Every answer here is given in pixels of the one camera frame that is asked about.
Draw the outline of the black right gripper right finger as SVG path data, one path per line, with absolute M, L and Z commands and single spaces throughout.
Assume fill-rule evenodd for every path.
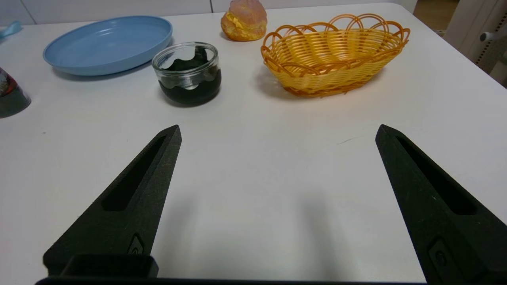
M 426 283 L 505 285 L 505 223 L 402 132 L 382 124 L 375 144 Z

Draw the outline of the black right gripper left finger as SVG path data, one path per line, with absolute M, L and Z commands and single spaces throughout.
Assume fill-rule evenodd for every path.
M 182 137 L 160 131 L 43 255 L 49 276 L 78 255 L 149 255 Z

